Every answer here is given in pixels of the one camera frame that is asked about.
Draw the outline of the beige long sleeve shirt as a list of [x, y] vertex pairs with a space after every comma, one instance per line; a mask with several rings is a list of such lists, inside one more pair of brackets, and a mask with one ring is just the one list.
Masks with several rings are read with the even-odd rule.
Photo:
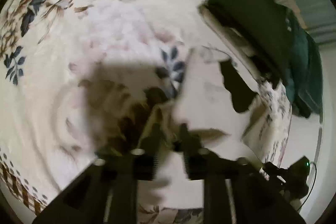
[[[170, 134], [187, 123], [191, 133], [201, 137], [202, 144], [222, 158], [248, 159], [256, 169], [261, 161], [241, 140], [260, 107], [255, 98], [249, 110], [237, 113], [230, 92], [223, 85], [219, 63], [229, 55], [205, 47], [190, 50], [177, 99], [163, 106], [163, 127]], [[203, 182], [189, 180], [183, 155], [167, 144], [161, 145], [158, 167], [153, 181], [140, 181], [138, 201], [144, 207], [157, 205], [173, 209], [203, 206]]]

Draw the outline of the white bed headboard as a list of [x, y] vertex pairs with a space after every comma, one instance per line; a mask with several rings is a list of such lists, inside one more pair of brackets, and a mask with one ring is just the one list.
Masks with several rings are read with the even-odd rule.
[[281, 166], [287, 168], [302, 156], [315, 162], [308, 185], [312, 191], [300, 210], [306, 223], [315, 223], [335, 194], [335, 47], [321, 49], [323, 109], [309, 119], [294, 116]]

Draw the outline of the dark green blanket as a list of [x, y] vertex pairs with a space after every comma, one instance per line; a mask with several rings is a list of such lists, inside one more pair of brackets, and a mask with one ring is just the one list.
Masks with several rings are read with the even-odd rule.
[[289, 45], [286, 95], [297, 116], [309, 118], [322, 110], [323, 73], [321, 56], [314, 39], [300, 25], [293, 10], [277, 5], [285, 23]]

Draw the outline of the floral bed quilt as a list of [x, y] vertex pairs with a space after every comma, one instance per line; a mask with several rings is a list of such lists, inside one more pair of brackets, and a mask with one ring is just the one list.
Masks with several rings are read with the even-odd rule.
[[[128, 149], [175, 101], [190, 50], [233, 56], [202, 19], [205, 0], [8, 0], [1, 10], [1, 182], [37, 217], [120, 138]], [[285, 89], [232, 66], [260, 107], [241, 137], [280, 165]]]

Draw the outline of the black folded garment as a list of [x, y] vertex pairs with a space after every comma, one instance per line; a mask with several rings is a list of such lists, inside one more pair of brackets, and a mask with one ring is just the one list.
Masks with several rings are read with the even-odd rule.
[[206, 0], [205, 8], [223, 27], [236, 30], [252, 49], [249, 61], [272, 82], [291, 82], [285, 14], [274, 0]]

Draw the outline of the right teal curtain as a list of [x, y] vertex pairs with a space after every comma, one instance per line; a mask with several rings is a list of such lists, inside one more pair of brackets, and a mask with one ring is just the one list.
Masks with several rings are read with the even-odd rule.
[[319, 46], [335, 46], [335, 7], [331, 0], [276, 0], [293, 10]]

